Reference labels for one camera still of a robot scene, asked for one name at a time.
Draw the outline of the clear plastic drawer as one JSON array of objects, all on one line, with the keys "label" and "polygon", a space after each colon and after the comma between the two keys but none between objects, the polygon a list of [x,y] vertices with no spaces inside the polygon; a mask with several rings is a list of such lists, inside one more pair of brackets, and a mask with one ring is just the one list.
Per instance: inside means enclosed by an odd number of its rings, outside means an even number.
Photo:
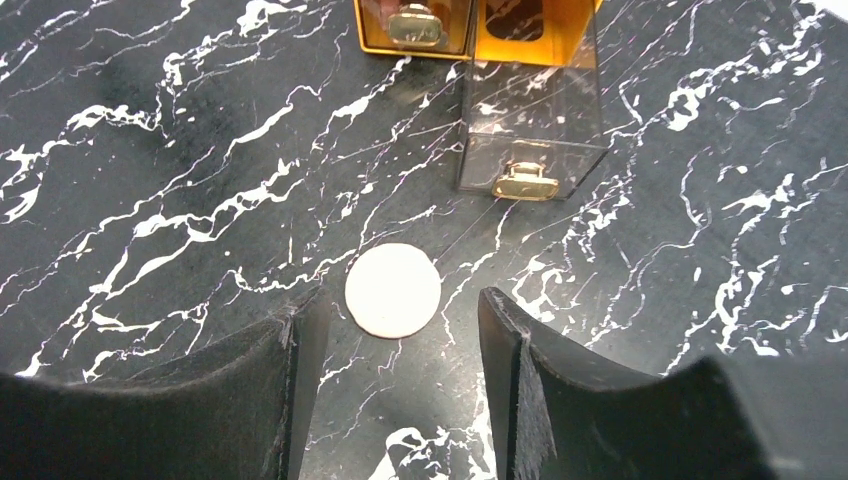
[{"label": "clear plastic drawer", "polygon": [[607,153],[595,68],[469,63],[457,186],[501,199],[566,199]]},{"label": "clear plastic drawer", "polygon": [[464,60],[476,3],[467,0],[354,0],[361,49],[369,54]]}]

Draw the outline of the orange drawer organizer box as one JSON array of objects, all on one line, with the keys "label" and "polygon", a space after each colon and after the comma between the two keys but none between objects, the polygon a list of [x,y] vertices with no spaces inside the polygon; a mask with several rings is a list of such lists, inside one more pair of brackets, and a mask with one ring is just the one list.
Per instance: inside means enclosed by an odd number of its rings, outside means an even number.
[{"label": "orange drawer organizer box", "polygon": [[474,1],[473,40],[464,60],[561,67],[595,41],[600,1]]}]

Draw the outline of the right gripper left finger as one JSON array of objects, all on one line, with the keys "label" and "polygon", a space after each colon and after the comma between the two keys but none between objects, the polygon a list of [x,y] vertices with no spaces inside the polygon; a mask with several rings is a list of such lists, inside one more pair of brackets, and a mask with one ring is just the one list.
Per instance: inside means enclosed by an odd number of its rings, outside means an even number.
[{"label": "right gripper left finger", "polygon": [[332,307],[313,289],[126,379],[3,374],[5,479],[296,479]]}]

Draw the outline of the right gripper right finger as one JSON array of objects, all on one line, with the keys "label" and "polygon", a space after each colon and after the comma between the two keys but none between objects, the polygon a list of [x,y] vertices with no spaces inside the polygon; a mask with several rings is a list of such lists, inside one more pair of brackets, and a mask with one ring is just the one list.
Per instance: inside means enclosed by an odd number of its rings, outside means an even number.
[{"label": "right gripper right finger", "polygon": [[487,287],[478,328],[500,479],[771,479],[727,366],[652,376]]}]

